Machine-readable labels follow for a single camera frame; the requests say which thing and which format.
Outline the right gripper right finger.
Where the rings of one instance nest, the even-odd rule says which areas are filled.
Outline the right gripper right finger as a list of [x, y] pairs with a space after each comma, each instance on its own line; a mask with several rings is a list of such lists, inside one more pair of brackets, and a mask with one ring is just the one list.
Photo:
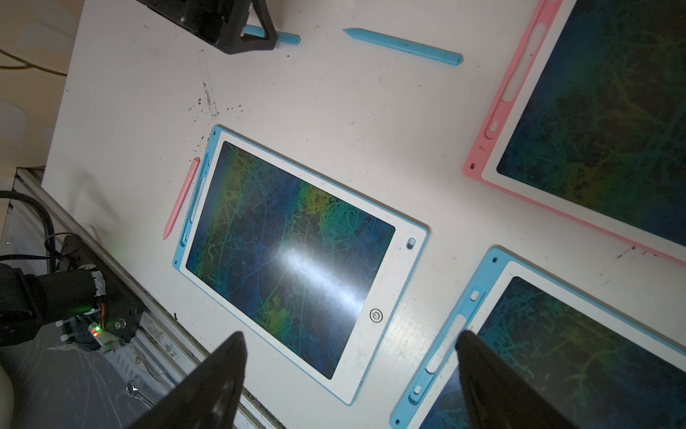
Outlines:
[[471, 428], [575, 426], [473, 332], [461, 332], [455, 349]]

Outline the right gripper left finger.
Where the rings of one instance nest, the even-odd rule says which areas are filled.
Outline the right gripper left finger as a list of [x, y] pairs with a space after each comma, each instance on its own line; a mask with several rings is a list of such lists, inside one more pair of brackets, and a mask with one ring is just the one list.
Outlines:
[[141, 429], [232, 428], [248, 352], [234, 332], [183, 382], [131, 426]]

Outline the pink stylus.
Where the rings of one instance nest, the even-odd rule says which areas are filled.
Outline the pink stylus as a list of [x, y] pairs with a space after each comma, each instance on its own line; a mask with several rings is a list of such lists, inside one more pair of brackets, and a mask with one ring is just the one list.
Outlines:
[[179, 217], [180, 210], [182, 209], [183, 203], [187, 197], [190, 186], [195, 178], [198, 168], [201, 164], [200, 158], [195, 157], [190, 164], [189, 171], [187, 172], [182, 186], [180, 187], [179, 194], [175, 200], [171, 214], [169, 215], [168, 221], [164, 227], [163, 240], [165, 241], [173, 231], [175, 223]]

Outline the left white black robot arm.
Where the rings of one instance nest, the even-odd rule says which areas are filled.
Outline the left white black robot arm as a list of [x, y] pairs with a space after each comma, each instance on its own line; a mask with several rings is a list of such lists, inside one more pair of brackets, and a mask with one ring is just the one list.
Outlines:
[[[277, 32], [264, 1], [146, 1], [144, 5], [170, 23], [225, 54], [272, 50]], [[91, 336], [106, 332], [129, 342], [139, 329], [143, 305], [119, 275], [94, 255], [80, 236], [71, 235], [74, 249], [62, 253], [48, 210], [35, 198], [2, 191], [3, 199], [21, 201], [39, 216], [45, 252], [40, 259], [48, 271], [28, 275], [1, 258], [1, 344], [13, 346], [36, 337], [44, 325], [95, 311]]]

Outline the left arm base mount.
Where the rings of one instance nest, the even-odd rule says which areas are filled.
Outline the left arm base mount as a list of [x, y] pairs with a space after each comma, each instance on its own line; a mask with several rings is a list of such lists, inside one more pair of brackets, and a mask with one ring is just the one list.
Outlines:
[[145, 306], [123, 275], [74, 233], [63, 234], [59, 254], [57, 272], [73, 280], [58, 293], [70, 311], [55, 321], [61, 340], [101, 352], [129, 344]]

